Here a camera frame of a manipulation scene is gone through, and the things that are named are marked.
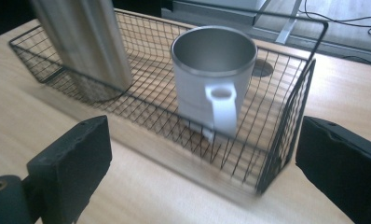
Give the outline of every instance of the table surface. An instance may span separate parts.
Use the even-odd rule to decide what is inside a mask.
[[[11,38],[36,25],[30,21],[0,35],[0,175],[26,177],[33,156],[87,119],[48,104],[47,97],[59,93],[46,99],[36,95],[44,87],[8,46]],[[301,50],[282,49],[305,56]],[[371,141],[371,66],[323,55],[316,59],[305,115],[328,119]],[[236,203],[114,139],[112,151],[109,172],[78,223],[351,223],[295,160],[262,197],[251,194],[245,203]]]

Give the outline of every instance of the mug handle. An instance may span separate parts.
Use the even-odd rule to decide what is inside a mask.
[[[234,84],[208,84],[205,86],[205,93],[213,106],[213,128],[220,133],[234,136],[237,126],[235,105],[237,93]],[[210,141],[213,140],[212,133],[206,137]]]

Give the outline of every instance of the black wire basket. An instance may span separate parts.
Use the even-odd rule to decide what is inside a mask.
[[[236,179],[263,193],[292,158],[315,65],[312,56],[326,24],[305,19],[323,25],[308,59],[258,47],[236,137],[217,133],[209,142],[201,132],[188,128],[193,120],[177,114],[170,46],[189,27],[119,10],[116,15],[133,74],[133,84],[126,91],[63,66],[41,26],[17,36],[9,45],[38,82],[172,140],[222,171],[229,182]],[[108,101],[91,102],[77,89],[72,76],[84,79],[83,90],[99,94],[105,89],[119,94]]]

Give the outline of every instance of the mug rim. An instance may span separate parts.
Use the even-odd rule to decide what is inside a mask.
[[[176,54],[174,53],[174,48],[175,48],[175,45],[176,45],[177,41],[180,38],[182,38],[184,35],[188,35],[190,33],[194,33],[194,32],[200,31],[200,30],[209,30],[209,29],[211,29],[211,30],[225,30],[225,31],[229,31],[231,33],[235,33],[237,35],[241,35],[242,37],[247,39],[248,42],[250,42],[252,44],[252,46],[254,48],[254,51],[255,51],[254,57],[248,63],[242,65],[241,67],[239,67],[237,69],[228,70],[228,71],[220,71],[220,72],[212,72],[212,71],[205,71],[205,70],[195,69],[195,68],[192,68],[192,67],[186,65],[185,63],[183,63],[176,56]],[[255,44],[255,42],[252,40],[251,37],[249,37],[247,34],[245,34],[242,31],[239,31],[237,29],[227,27],[227,26],[221,26],[221,25],[200,26],[200,27],[190,29],[190,30],[185,31],[182,34],[178,35],[173,40],[172,45],[171,45],[171,56],[172,56],[172,60],[173,60],[174,64],[176,64],[179,67],[181,67],[182,69],[186,70],[190,75],[194,75],[194,76],[198,76],[198,77],[230,77],[230,76],[235,76],[235,75],[245,71],[246,69],[250,68],[250,66],[253,65],[253,63],[255,63],[257,53],[258,53],[257,45]]]

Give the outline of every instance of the stainless steel mug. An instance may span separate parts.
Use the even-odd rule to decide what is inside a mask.
[[[179,35],[171,54],[179,114],[234,136],[257,55],[254,41],[232,28],[204,26]],[[213,140],[213,132],[203,134]]]

